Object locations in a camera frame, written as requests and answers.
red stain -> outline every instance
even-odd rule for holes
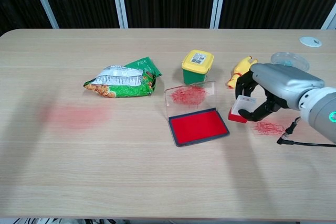
[[[41,110],[40,119],[61,128],[84,130],[105,122],[108,110],[96,106],[47,106]]]
[[[278,135],[286,130],[282,125],[267,122],[258,122],[254,129],[261,135]]]
[[[199,86],[180,87],[172,93],[173,102],[183,105],[199,105],[205,96],[206,91]]]

yellow lid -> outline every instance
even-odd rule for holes
[[[213,62],[213,54],[194,49],[184,58],[182,68],[191,72],[205,74],[209,71]]]

green indicator light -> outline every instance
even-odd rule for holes
[[[336,111],[329,114],[329,120],[333,123],[336,123]]]

plastic dish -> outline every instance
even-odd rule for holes
[[[309,63],[306,59],[293,52],[277,52],[272,55],[271,62],[273,64],[281,64],[296,67],[304,72],[309,70]]]

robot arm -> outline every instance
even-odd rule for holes
[[[314,129],[336,143],[336,89],[324,88],[324,81],[297,68],[254,64],[238,78],[236,98],[250,96],[260,85],[266,101],[254,112],[239,110],[249,121],[260,121],[280,108],[301,111],[301,117]]]

